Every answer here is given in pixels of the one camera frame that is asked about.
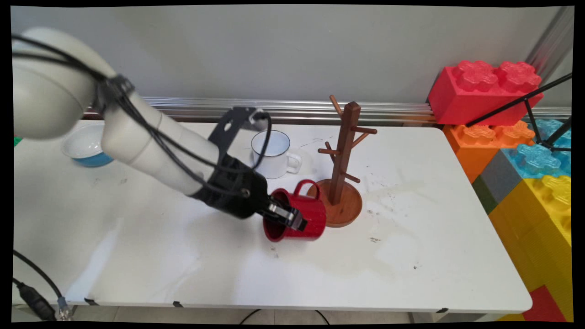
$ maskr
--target floor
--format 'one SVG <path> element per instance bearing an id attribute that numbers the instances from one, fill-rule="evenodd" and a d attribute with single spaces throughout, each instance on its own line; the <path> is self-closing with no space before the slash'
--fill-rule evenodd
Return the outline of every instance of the floor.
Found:
<path id="1" fill-rule="evenodd" d="M 27 307 L 19 310 L 31 313 Z M 253 310 L 181 307 L 77 306 L 75 321 L 239 324 Z M 330 324 L 411 323 L 408 313 L 321 311 Z M 316 311 L 260 310 L 244 324 L 326 324 Z"/>

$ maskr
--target cable connector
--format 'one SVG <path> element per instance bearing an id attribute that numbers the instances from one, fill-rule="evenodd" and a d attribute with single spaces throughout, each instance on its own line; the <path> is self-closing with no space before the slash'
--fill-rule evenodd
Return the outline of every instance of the cable connector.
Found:
<path id="1" fill-rule="evenodd" d="M 59 320 L 73 321 L 73 312 L 69 308 L 69 305 L 67 305 L 65 297 L 59 297 L 57 299 L 57 304 L 59 304 Z"/>
<path id="2" fill-rule="evenodd" d="M 39 319 L 44 321 L 57 321 L 55 318 L 55 309 L 51 307 L 49 302 L 35 288 L 27 286 L 22 282 L 17 284 L 16 287 L 20 292 L 20 298 L 35 312 Z"/>
<path id="3" fill-rule="evenodd" d="M 130 80 L 121 75 L 99 81 L 96 85 L 92 108 L 103 115 L 108 107 L 116 104 L 122 97 L 130 95 L 134 89 L 135 87 Z"/>

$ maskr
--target red mug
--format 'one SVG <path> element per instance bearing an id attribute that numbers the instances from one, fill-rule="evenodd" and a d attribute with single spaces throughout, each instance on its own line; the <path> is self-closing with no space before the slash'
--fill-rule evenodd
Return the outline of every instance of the red mug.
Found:
<path id="1" fill-rule="evenodd" d="M 301 187 L 307 183 L 313 184 L 317 189 L 317 194 L 314 198 L 298 195 Z M 285 189 L 277 189 L 271 195 L 276 200 L 298 209 L 303 219 L 307 221 L 307 226 L 305 226 L 305 230 L 302 232 L 296 231 L 286 225 L 267 220 L 264 217 L 264 233 L 268 240 L 278 242 L 287 238 L 313 241 L 317 240 L 323 234 L 325 224 L 327 223 L 327 212 L 325 211 L 323 201 L 321 201 L 321 189 L 317 183 L 310 179 L 301 180 L 298 182 L 297 188 L 292 195 Z"/>

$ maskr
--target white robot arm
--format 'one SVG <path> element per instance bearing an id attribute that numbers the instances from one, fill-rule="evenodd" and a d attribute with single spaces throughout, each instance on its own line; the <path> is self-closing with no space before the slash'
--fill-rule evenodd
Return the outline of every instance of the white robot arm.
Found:
<path id="1" fill-rule="evenodd" d="M 96 52 L 66 33 L 27 30 L 13 36 L 12 53 L 15 135 L 61 136 L 98 100 L 105 105 L 102 148 L 110 157 L 235 217 L 259 213 L 304 229 L 298 210 L 270 198 L 264 177 L 226 154 L 242 122 L 260 118 L 255 109 L 229 111 L 220 124 L 240 125 L 226 132 L 216 127 L 207 140 L 149 106 Z"/>

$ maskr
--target blue bowl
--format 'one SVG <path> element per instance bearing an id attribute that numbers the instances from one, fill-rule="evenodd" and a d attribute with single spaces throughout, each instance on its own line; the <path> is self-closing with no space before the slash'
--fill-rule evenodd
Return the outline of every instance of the blue bowl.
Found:
<path id="1" fill-rule="evenodd" d="M 79 162 L 82 166 L 85 167 L 101 167 L 113 161 L 113 159 L 104 152 L 94 156 L 73 160 Z"/>
<path id="2" fill-rule="evenodd" d="M 104 124 L 82 126 L 65 137 L 61 144 L 63 153 L 85 167 L 100 167 L 112 162 L 101 148 Z"/>

